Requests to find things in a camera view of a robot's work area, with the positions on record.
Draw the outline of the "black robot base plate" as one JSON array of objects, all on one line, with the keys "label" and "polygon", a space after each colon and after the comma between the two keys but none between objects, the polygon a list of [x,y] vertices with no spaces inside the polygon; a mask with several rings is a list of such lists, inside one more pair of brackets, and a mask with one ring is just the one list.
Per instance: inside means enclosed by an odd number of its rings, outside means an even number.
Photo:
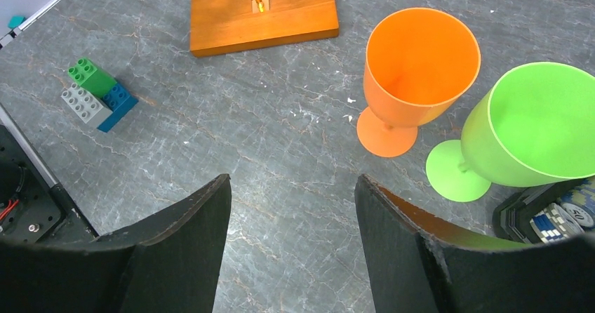
[{"label": "black robot base plate", "polygon": [[60,184],[49,186],[17,139],[1,126],[1,238],[65,244],[98,237]]}]

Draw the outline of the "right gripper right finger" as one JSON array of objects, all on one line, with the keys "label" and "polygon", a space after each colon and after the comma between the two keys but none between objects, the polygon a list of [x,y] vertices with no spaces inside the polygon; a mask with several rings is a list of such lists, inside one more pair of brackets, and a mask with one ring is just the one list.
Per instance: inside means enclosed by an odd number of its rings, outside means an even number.
[{"label": "right gripper right finger", "polygon": [[367,175],[354,198],[378,312],[593,312],[594,235],[523,244],[460,227]]}]

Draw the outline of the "orange plastic wine glass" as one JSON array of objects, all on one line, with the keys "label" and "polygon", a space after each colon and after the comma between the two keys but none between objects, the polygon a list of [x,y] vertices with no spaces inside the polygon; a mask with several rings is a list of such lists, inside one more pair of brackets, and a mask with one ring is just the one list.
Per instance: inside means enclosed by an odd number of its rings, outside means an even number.
[{"label": "orange plastic wine glass", "polygon": [[480,67],[479,43],[458,18],[421,7],[388,15],[366,45],[360,143],[379,157],[406,153],[418,128],[466,93]]}]

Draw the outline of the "green plastic wine glass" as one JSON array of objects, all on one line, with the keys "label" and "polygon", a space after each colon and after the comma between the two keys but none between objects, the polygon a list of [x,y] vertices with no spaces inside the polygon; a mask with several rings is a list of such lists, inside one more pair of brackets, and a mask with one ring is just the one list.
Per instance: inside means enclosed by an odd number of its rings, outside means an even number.
[{"label": "green plastic wine glass", "polygon": [[534,187],[594,174],[594,76],[532,62],[501,76],[471,111],[458,140],[426,160],[430,185],[469,202],[493,184]]}]

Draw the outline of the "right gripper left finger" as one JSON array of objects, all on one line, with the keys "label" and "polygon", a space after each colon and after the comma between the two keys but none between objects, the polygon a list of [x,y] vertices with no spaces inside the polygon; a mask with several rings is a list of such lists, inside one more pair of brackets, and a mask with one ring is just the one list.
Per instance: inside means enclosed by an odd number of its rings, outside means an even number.
[{"label": "right gripper left finger", "polygon": [[2,312],[211,312],[232,205],[221,174],[92,241],[1,240]]}]

